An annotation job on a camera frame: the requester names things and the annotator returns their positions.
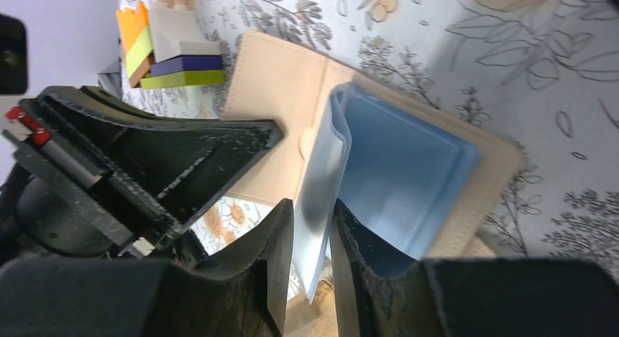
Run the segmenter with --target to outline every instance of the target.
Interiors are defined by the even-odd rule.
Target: floral tablecloth
[[[604,0],[196,0],[195,8],[204,34],[223,46],[228,78],[241,35],[254,28],[517,142],[522,166],[482,238],[503,255],[588,258],[619,279],[619,14]],[[217,117],[228,86],[126,90],[124,100],[157,115]],[[268,212],[223,198],[193,230],[214,252]]]

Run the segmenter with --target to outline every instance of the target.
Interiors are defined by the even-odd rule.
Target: yellow block
[[[205,85],[223,83],[223,70],[181,71],[164,76],[144,78],[139,81],[142,89],[181,87],[184,85]]]
[[[153,43],[150,41],[150,26],[146,26],[125,58],[127,77],[131,77],[142,61],[152,52]]]
[[[116,19],[120,28],[120,38],[123,40],[123,49],[128,53],[144,27],[148,26],[148,10],[142,1],[138,1],[137,10],[128,7],[117,10]]]

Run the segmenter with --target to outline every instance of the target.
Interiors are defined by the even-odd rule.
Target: blue card holder
[[[350,154],[338,198],[378,236],[420,258],[479,159],[475,146],[346,83],[331,92]]]

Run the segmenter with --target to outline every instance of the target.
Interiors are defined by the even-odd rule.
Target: building block
[[[148,17],[157,62],[182,55],[221,55],[220,43],[206,39],[196,14],[185,5],[168,9],[165,3],[154,3]]]
[[[126,7],[124,10],[116,11],[120,37],[123,40],[123,49],[128,53],[133,47],[142,30],[148,26],[148,10],[142,1],[138,1],[137,10]]]
[[[149,70],[155,63],[155,56],[153,54],[148,55],[142,63],[137,67],[135,72],[129,77],[129,85],[132,88],[139,87],[139,80],[149,75]]]
[[[206,85],[223,83],[223,70],[212,71],[182,71],[165,76],[144,78],[139,81],[142,89],[181,87],[184,85]]]
[[[150,67],[150,73],[153,77],[157,77],[181,71],[206,71],[210,69],[223,69],[221,56],[179,56],[153,64]]]
[[[127,76],[131,77],[142,61],[153,52],[153,43],[150,41],[150,26],[144,27],[142,33],[127,53],[125,64]]]

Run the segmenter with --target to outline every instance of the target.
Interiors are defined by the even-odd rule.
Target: orange block
[[[126,7],[116,11],[120,38],[123,39],[123,49],[128,53],[144,27],[148,26],[148,10],[142,1],[137,2],[137,10]]]

